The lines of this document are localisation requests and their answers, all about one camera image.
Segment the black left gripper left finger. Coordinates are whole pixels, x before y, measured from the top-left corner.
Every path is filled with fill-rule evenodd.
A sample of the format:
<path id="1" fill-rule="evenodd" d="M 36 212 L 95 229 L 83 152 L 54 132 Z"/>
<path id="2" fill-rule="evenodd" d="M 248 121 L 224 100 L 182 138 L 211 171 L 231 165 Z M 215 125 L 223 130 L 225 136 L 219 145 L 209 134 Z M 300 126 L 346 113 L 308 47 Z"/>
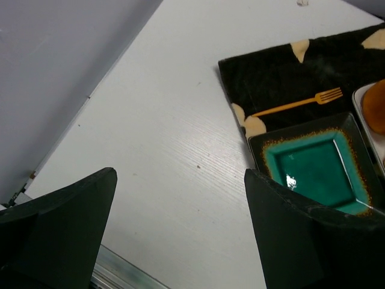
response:
<path id="1" fill-rule="evenodd" d="M 1 288 L 88 288 L 117 185 L 106 167 L 1 211 Z"/>

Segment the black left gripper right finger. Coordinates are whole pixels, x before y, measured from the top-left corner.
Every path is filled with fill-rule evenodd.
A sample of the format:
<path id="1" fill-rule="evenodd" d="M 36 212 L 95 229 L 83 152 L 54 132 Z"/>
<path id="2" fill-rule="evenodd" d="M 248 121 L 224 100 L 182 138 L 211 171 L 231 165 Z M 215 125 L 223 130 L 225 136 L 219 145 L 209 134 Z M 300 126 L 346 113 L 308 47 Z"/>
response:
<path id="1" fill-rule="evenodd" d="M 321 205 L 257 170 L 244 175 L 268 288 L 383 288 L 384 216 Z"/>

